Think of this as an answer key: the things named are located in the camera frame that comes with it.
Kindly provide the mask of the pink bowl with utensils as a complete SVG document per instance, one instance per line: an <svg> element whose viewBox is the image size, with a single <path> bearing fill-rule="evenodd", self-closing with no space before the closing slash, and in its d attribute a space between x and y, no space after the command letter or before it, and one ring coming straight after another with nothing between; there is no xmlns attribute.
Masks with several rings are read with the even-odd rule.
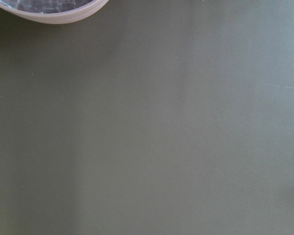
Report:
<svg viewBox="0 0 294 235"><path fill-rule="evenodd" d="M69 24L98 12L108 0L0 0L0 8L44 24Z"/></svg>

